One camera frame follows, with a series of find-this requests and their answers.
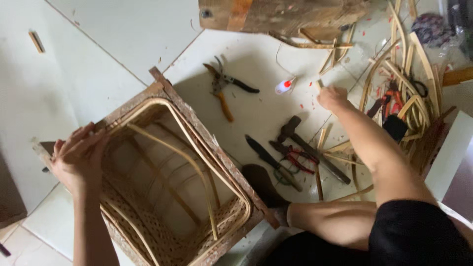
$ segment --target black shorts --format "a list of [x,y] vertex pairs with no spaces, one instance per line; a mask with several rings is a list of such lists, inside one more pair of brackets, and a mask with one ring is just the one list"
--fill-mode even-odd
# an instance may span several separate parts
[[264,265],[472,265],[473,251],[448,216],[429,203],[400,200],[378,208],[369,251],[303,232],[282,242]]

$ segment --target hammer head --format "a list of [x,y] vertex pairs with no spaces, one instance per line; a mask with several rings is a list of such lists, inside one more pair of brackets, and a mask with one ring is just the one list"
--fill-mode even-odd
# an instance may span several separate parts
[[278,136],[278,141],[283,143],[287,138],[290,138],[296,129],[296,127],[300,124],[302,120],[299,116],[293,116],[287,124],[282,126],[281,134]]

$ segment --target knife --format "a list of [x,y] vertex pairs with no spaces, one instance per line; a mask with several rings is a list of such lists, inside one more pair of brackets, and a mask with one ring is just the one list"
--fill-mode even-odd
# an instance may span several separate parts
[[278,161],[276,161],[269,153],[267,150],[263,148],[256,140],[254,140],[252,137],[249,135],[245,135],[246,142],[250,147],[258,153],[259,157],[269,163],[274,169],[276,169],[277,172],[281,174],[281,176],[287,180],[291,185],[299,192],[302,191],[302,186],[299,184],[299,182],[294,178],[291,172],[287,170],[284,166],[282,166]]

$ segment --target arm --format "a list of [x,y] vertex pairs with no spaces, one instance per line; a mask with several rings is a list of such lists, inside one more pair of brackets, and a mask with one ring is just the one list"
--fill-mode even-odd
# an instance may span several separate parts
[[385,202],[412,199],[437,205],[425,183],[411,169],[399,146],[347,99],[347,91],[333,85],[322,88],[318,102],[333,112],[347,131],[355,152],[373,177],[378,207]]
[[108,141],[105,131],[91,133],[95,125],[58,140],[51,171],[72,194],[74,202],[74,266],[119,265],[99,206],[102,189],[101,160]]

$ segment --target hand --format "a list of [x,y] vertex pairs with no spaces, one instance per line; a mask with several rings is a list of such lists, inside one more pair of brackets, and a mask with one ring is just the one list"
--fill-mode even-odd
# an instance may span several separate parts
[[338,107],[347,107],[351,104],[347,99],[347,94],[346,89],[330,85],[328,87],[323,87],[320,90],[320,94],[317,96],[317,101],[323,108],[333,111]]
[[72,132],[66,141],[57,140],[51,159],[51,172],[71,192],[74,200],[98,199],[102,189],[101,161],[109,136],[105,130],[91,133],[90,122]]

